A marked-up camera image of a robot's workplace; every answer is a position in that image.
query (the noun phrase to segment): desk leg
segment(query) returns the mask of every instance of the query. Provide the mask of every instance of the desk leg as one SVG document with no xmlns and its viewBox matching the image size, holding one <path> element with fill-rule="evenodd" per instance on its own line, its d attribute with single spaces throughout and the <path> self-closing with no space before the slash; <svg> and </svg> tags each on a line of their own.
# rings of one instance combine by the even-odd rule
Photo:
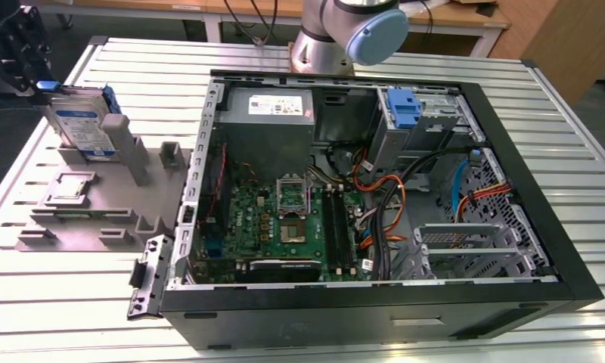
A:
<svg viewBox="0 0 605 363">
<path fill-rule="evenodd" d="M 55 14 L 55 17 L 58 18 L 58 22 L 59 22 L 59 26 L 61 26 L 62 30 L 71 29 L 73 15 L 66 16 L 65 14 Z"/>
<path fill-rule="evenodd" d="M 501 29 L 497 28 L 487 28 L 483 32 L 482 36 L 477 39 L 477 43 L 474 43 L 473 51 L 470 52 L 470 57 L 487 57 L 490 50 L 493 49 L 493 45 L 495 45 L 497 38 L 499 37 L 499 33 L 502 32 Z"/>
<path fill-rule="evenodd" d="M 209 43 L 221 43 L 221 17 L 219 14 L 202 14 L 205 37 Z"/>
</svg>

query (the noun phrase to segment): ram slot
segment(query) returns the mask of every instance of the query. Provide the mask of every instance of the ram slot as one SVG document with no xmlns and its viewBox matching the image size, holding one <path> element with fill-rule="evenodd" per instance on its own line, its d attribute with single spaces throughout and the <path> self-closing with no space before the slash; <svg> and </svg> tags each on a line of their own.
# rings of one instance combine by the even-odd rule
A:
<svg viewBox="0 0 605 363">
<path fill-rule="evenodd" d="M 331 194 L 331 205 L 333 205 L 333 233 L 335 236 L 335 247 L 337 247 L 337 261 L 338 267 L 350 268 L 353 267 L 354 260 L 351 259 L 351 248 L 350 239 L 347 237 L 347 225 L 346 225 L 346 209 L 342 202 L 342 192 L 333 191 Z"/>
<path fill-rule="evenodd" d="M 325 256 L 329 270 L 339 267 L 337 260 L 335 232 L 333 228 L 331 192 L 322 192 L 322 226 L 325 228 Z"/>
</svg>

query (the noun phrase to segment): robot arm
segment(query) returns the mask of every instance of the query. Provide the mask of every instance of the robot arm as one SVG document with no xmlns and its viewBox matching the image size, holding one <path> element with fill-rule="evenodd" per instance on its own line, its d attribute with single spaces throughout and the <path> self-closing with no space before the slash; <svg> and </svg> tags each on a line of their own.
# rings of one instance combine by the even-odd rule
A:
<svg viewBox="0 0 605 363">
<path fill-rule="evenodd" d="M 351 61 L 381 63 L 401 46 L 407 28 L 397 0 L 305 0 L 293 69 L 347 74 Z"/>
<path fill-rule="evenodd" d="M 33 95 L 39 80 L 50 81 L 49 39 L 38 9 L 18 0 L 0 0 L 0 93 Z"/>
</svg>

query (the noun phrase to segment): green circuit board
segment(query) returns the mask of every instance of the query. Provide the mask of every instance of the green circuit board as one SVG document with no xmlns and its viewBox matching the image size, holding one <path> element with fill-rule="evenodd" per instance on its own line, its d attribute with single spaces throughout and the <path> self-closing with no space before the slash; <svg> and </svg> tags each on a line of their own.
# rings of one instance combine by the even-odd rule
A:
<svg viewBox="0 0 605 363">
<path fill-rule="evenodd" d="M 242 259 L 311 259 L 322 264 L 322 281 L 359 281 L 359 270 L 345 271 L 337 275 L 325 261 L 325 232 L 322 222 L 322 201 L 319 188 L 309 190 L 309 211 L 305 219 L 279 219 L 275 212 L 275 187 L 241 186 L 233 189 L 230 199 L 230 220 L 218 259 L 209 259 L 211 283 L 233 283 L 234 261 Z M 283 199 L 293 203 L 299 192 L 283 193 Z M 342 193 L 347 211 L 347 221 L 353 223 L 353 211 L 361 206 L 357 192 Z M 350 255 L 354 257 L 353 234 Z"/>
</svg>

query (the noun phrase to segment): aluminum slotted table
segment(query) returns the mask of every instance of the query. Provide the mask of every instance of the aluminum slotted table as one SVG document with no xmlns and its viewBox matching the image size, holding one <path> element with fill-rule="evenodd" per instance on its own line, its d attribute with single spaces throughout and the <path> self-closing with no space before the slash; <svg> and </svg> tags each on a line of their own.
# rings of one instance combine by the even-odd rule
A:
<svg viewBox="0 0 605 363">
<path fill-rule="evenodd" d="M 191 147 L 210 69 L 287 66 L 283 47 L 99 38 L 67 83 L 113 86 L 146 147 Z M 397 54 L 357 67 L 357 76 L 479 83 L 605 294 L 605 152 L 539 70 L 515 60 Z M 165 320 L 126 321 L 138 253 L 14 250 L 62 163 L 58 143 L 42 120 L 0 185 L 0 361 L 605 361 L 605 300 L 486 341 L 195 352 Z"/>
</svg>

